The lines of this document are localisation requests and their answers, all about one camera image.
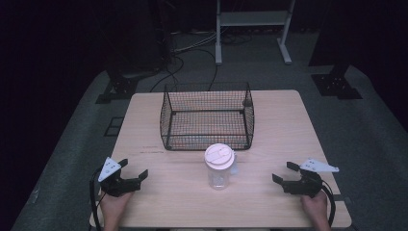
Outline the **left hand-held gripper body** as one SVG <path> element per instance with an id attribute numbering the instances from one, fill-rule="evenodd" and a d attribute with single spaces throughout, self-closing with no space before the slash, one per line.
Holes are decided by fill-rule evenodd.
<path id="1" fill-rule="evenodd" d="M 119 197 L 125 193 L 140 190 L 141 181 L 137 178 L 123 179 L 121 177 L 121 167 L 117 161 L 108 157 L 102 165 L 98 182 L 101 190 L 108 195 Z"/>

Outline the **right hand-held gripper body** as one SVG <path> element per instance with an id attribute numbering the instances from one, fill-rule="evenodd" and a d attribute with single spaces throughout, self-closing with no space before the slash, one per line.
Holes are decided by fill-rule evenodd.
<path id="1" fill-rule="evenodd" d="M 285 193 L 309 195 L 314 197 L 318 192 L 331 188 L 324 186 L 324 181 L 320 177 L 321 172 L 339 172 L 337 167 L 309 158 L 303 164 L 299 165 L 300 179 L 297 181 L 283 181 L 282 188 Z"/>

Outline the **person's left hand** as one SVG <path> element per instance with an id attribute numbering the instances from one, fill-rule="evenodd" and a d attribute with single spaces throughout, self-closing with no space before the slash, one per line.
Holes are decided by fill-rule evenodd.
<path id="1" fill-rule="evenodd" d="M 119 197 L 106 194 L 101 200 L 101 210 L 105 225 L 118 224 L 125 212 L 126 206 L 133 196 L 132 192 L 127 192 Z"/>

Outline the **person's right hand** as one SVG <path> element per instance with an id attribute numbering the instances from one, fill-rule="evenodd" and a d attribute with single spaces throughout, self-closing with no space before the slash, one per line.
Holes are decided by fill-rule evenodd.
<path id="1" fill-rule="evenodd" d="M 300 196 L 302 209 L 312 223 L 324 223 L 327 218 L 327 196 L 323 191 L 318 192 L 314 197 L 308 195 Z"/>

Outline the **clear bottle with pink lid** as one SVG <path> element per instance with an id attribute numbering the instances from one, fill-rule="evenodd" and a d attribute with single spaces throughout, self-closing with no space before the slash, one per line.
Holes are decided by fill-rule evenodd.
<path id="1" fill-rule="evenodd" d="M 237 172 L 236 153 L 227 144 L 215 143 L 204 153 L 208 169 L 208 184 L 214 190 L 223 190 L 230 183 L 230 176 Z"/>

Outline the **black stand base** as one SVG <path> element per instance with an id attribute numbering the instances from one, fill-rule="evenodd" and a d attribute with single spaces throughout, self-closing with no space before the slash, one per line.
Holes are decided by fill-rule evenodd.
<path id="1" fill-rule="evenodd" d="M 130 99 L 136 92 L 138 80 L 135 78 L 126 78 L 121 74 L 108 74 L 109 82 L 105 90 L 98 95 L 96 104 L 109 104 L 113 100 Z"/>
<path id="2" fill-rule="evenodd" d="M 312 74 L 311 77 L 321 96 L 336 96 L 338 99 L 361 99 L 357 89 L 345 79 L 349 64 L 335 64 L 329 73 Z"/>

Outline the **white metal desk frame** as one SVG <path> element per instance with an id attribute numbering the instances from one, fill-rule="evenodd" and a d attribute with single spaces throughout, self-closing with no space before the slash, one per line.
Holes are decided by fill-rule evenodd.
<path id="1" fill-rule="evenodd" d="M 282 26 L 283 32 L 277 38 L 284 64 L 291 64 L 292 58 L 286 46 L 286 39 L 293 17 L 293 9 L 296 0 L 291 0 L 289 7 L 285 11 L 268 12 L 223 12 L 221 10 L 221 0 L 217 0 L 216 13 L 216 44 L 215 63 L 222 64 L 221 29 L 225 27 L 252 27 L 252 26 Z"/>

